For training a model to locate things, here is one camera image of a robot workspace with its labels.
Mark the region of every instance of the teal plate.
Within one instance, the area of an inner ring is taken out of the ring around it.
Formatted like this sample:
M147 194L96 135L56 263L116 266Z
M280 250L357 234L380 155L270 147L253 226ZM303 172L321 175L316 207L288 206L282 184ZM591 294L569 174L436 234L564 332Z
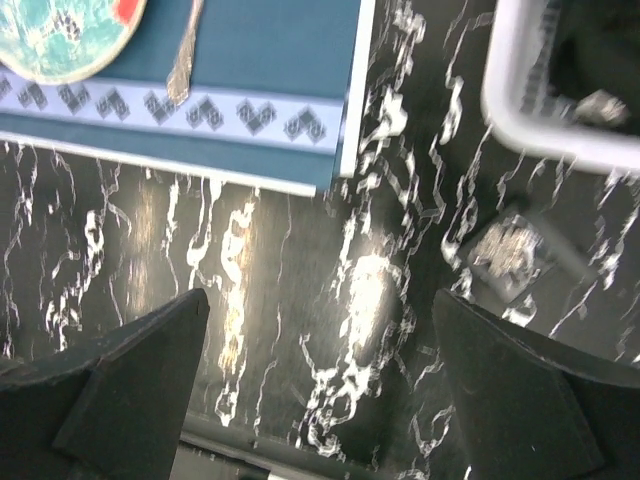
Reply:
M34 82L78 82L109 65L147 0L0 0L0 62Z

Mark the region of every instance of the black marble table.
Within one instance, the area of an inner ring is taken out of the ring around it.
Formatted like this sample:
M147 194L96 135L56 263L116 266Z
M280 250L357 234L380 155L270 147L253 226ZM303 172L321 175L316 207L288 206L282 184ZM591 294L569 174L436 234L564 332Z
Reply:
M507 318L640 364L640 180L492 138L493 8L379 1L359 169L313 199L5 143L2 353L49 355L203 287L192 411L398 479L471 478L431 303L441 287L473 296L458 248L524 196L598 279Z

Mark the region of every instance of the blue placemat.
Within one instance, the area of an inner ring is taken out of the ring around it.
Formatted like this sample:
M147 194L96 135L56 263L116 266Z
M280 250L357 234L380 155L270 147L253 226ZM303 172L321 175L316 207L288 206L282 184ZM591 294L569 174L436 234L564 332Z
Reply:
M189 7L149 0L122 54L79 84L0 73L0 130L328 187L360 1L207 0L176 108L164 82Z

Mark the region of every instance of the white vein pattern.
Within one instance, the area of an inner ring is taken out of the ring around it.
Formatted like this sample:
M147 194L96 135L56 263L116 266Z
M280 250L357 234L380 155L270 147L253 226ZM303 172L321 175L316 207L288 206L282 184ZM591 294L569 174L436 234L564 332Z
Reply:
M212 313L193 412L398 479L471 480L430 302L441 286L475 300L458 249L526 193L558 217L579 204L569 220L583 230L566 231L600 274L556 303L527 295L503 317L568 343L606 318L611 339L585 348L640 364L640 182L499 149L466 100L482 74L467 49L492 20L470 4L379 3L356 176L323 197L5 144L3 355L67 348L201 287ZM442 59L428 65L439 84L416 77L423 49ZM414 80L442 106L417 129ZM578 182L591 204L575 200Z

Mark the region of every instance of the spoon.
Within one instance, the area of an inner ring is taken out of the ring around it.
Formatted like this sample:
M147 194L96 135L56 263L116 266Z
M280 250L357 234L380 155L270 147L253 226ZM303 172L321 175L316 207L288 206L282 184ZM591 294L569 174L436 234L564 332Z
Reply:
M182 37L178 55L176 55L173 63L173 69L167 77L167 92L169 99L175 106L181 105L189 98L189 82L191 80L191 70L193 69L196 32L198 31L198 22L203 5L204 0L193 0L187 29L184 32L184 37Z

